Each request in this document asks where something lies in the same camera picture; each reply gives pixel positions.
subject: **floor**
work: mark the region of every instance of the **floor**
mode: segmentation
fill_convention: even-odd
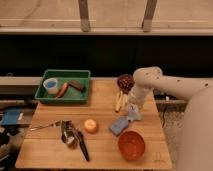
[[[88,1],[92,28],[140,28],[146,0]],[[0,30],[17,28],[80,28],[77,0],[0,0]],[[211,0],[157,2],[156,29],[212,29]]]
[[[181,136],[182,119],[184,117],[185,103],[168,103],[165,101],[157,101],[157,107],[159,110],[159,115],[162,121],[162,126],[165,131],[166,140],[168,142],[168,148],[171,155],[173,169],[170,171],[176,171],[176,162],[179,148],[179,140]],[[24,109],[24,113],[27,114],[28,120],[32,117],[33,109]],[[23,138],[26,133],[26,128],[21,128],[20,133],[16,136],[11,137],[9,145],[5,145],[0,148],[0,157],[7,154],[9,151],[14,151],[19,149]],[[10,171],[20,171],[11,167]]]

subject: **utensil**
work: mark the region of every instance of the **utensil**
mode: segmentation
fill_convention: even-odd
[[[57,127],[57,126],[60,126],[60,125],[61,125],[61,121],[57,121],[57,122],[51,123],[49,125],[36,126],[36,127],[30,128],[30,131],[36,131],[36,130],[43,129],[43,128],[48,128],[48,127]]]
[[[74,137],[78,140],[78,142],[80,144],[80,148],[81,148],[81,151],[82,151],[85,159],[87,161],[90,161],[89,154],[88,154],[88,151],[87,151],[86,144],[84,142],[84,137],[83,137],[82,132],[79,131],[78,129],[76,129],[71,121],[68,121],[68,122],[69,122],[69,126],[66,127],[66,132],[69,132],[69,131],[72,132],[72,134],[74,135]]]
[[[134,80],[132,75],[130,74],[123,74],[120,75],[117,79],[117,84],[120,88],[120,91],[116,95],[116,105],[115,105],[115,111],[119,112],[121,108],[125,106],[125,104],[128,101],[127,94],[131,90],[131,88],[134,85]]]

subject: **toy food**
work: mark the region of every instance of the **toy food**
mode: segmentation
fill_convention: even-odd
[[[88,133],[96,133],[98,130],[97,122],[94,119],[87,119],[84,122],[84,128]]]
[[[68,83],[64,83],[64,84],[62,85],[61,89],[59,90],[59,92],[58,92],[56,98],[62,97],[62,96],[66,93],[68,87],[69,87],[69,84],[68,84]]]

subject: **cable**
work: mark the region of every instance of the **cable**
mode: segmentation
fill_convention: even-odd
[[[165,113],[167,111],[168,108],[168,104],[166,104],[165,108],[163,109],[163,113],[162,113],[162,128],[165,126]]]

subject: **wooden table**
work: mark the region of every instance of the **wooden table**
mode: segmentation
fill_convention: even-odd
[[[109,126],[122,114],[114,111],[118,87],[115,80],[92,80],[87,104],[72,106],[47,106],[41,103],[33,116],[30,127],[46,125],[57,120],[72,120],[85,137],[90,155],[87,162],[79,148],[70,149],[61,141],[60,127],[28,131],[16,161],[17,168],[63,169],[171,169],[171,160],[161,128],[153,95],[150,94],[141,110],[142,121],[133,122],[127,130],[140,133],[146,150],[139,160],[126,161],[117,146],[118,137]],[[96,134],[83,128],[86,119],[99,124]]]

